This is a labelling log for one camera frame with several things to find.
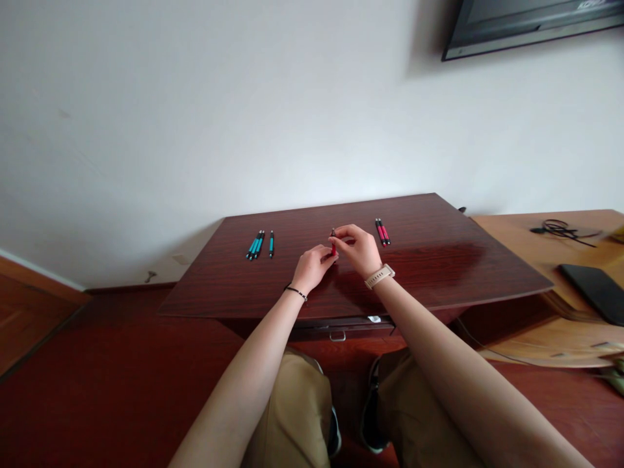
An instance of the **sneaker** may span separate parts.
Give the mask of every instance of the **sneaker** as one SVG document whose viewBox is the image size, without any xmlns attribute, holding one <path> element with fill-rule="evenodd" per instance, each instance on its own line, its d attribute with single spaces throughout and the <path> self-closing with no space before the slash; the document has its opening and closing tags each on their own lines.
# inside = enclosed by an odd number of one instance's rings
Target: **sneaker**
<svg viewBox="0 0 624 468">
<path fill-rule="evenodd" d="M 338 417 L 336 416 L 336 409 L 331 406 L 331 423 L 330 423 L 330 441 L 327 443 L 327 453 L 330 458 L 334 458 L 340 452 L 343 446 L 343 437 L 340 435 L 340 429 L 338 428 Z"/>
<path fill-rule="evenodd" d="M 385 437 L 377 425 L 377 401 L 379 398 L 379 359 L 375 359 L 369 373 L 369 396 L 364 405 L 362 413 L 362 423 L 359 427 L 359 434 L 367 449 L 374 454 L 380 454 L 390 445 L 390 440 Z"/>
</svg>

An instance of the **white watch strap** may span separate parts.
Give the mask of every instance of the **white watch strap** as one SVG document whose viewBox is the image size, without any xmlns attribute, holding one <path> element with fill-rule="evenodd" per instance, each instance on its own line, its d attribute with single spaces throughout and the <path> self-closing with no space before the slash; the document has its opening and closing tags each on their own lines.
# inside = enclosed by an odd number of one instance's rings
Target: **white watch strap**
<svg viewBox="0 0 624 468">
<path fill-rule="evenodd" d="M 382 279 L 388 276 L 390 278 L 393 278 L 395 276 L 395 271 L 390 268 L 386 263 L 381 270 L 370 275 L 370 277 L 366 281 L 364 281 L 364 283 L 366 284 L 366 287 L 368 289 L 372 289 L 377 283 L 379 283 Z"/>
</svg>

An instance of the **tv screen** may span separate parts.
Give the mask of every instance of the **tv screen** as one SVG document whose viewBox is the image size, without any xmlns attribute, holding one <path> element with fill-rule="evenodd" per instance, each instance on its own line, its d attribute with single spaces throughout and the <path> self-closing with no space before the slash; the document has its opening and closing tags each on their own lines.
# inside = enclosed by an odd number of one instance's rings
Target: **tv screen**
<svg viewBox="0 0 624 468">
<path fill-rule="evenodd" d="M 624 0 L 464 0 L 442 61 L 624 25 Z"/>
</svg>

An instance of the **leg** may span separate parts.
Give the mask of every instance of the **leg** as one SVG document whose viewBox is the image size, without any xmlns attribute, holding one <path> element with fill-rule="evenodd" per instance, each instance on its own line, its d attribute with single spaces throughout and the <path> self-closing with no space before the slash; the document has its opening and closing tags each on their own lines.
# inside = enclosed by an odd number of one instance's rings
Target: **leg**
<svg viewBox="0 0 624 468">
<path fill-rule="evenodd" d="M 379 382 L 378 422 L 401 466 L 484 466 L 438 402 L 409 349 L 382 356 Z"/>
<path fill-rule="evenodd" d="M 315 361 L 287 348 L 242 466 L 329 467 L 331 397 L 330 381 Z"/>
</svg>

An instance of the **wall outlet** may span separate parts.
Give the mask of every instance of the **wall outlet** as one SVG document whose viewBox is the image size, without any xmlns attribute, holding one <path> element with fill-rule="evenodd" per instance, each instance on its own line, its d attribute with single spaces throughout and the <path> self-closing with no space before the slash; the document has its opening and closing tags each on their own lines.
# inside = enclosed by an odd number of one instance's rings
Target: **wall outlet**
<svg viewBox="0 0 624 468">
<path fill-rule="evenodd" d="M 177 261 L 180 265 L 190 265 L 191 261 L 186 258 L 184 255 L 182 255 L 181 253 L 177 254 L 177 255 L 172 255 L 171 258 L 175 261 Z"/>
</svg>

